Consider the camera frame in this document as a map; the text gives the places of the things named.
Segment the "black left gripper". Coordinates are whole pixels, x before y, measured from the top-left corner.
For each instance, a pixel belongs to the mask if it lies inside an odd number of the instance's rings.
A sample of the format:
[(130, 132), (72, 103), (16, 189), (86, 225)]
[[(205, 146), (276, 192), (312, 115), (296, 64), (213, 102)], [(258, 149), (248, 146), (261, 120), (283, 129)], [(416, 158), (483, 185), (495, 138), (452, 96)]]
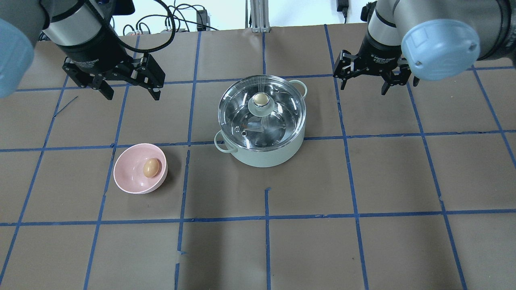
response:
[(166, 74), (150, 53), (133, 58), (115, 40), (91, 40), (75, 46), (62, 46), (67, 56), (63, 70), (80, 87), (98, 90), (113, 100), (114, 90), (107, 81), (125, 81), (146, 88), (160, 100)]

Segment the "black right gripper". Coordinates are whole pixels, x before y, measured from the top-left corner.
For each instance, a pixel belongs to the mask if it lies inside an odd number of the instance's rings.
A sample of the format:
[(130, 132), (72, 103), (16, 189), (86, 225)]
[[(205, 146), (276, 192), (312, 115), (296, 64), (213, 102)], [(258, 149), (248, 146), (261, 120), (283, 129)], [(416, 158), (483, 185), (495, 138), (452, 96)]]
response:
[(387, 94), (389, 88), (396, 86), (397, 81), (407, 81), (411, 75), (406, 59), (402, 58), (400, 45), (389, 46), (373, 39), (367, 33), (356, 55), (341, 50), (333, 68), (333, 76), (341, 79), (341, 90), (344, 90), (348, 79), (360, 75), (382, 77), (385, 81), (381, 95)]

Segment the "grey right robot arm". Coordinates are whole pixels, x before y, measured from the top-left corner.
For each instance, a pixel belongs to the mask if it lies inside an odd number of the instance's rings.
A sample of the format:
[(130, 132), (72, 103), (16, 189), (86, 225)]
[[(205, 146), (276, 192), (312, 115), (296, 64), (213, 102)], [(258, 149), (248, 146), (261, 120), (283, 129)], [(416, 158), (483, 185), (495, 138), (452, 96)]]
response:
[(342, 50), (333, 76), (344, 89), (361, 75), (396, 85), (454, 77), (476, 61), (515, 62), (514, 0), (376, 0), (362, 9), (367, 31), (356, 55)]

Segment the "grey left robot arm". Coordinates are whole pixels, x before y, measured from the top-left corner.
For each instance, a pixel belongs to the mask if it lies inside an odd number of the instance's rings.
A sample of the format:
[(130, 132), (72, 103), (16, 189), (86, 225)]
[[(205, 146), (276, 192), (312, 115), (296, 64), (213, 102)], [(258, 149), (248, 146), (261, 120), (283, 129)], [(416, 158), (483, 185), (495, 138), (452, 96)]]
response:
[(62, 69), (77, 86), (98, 90), (111, 100), (109, 81), (125, 81), (159, 100), (166, 74), (151, 52), (171, 44), (174, 35), (156, 48), (126, 44), (110, 19), (134, 12), (132, 0), (2, 0), (1, 97), (18, 88), (44, 34), (65, 53)]

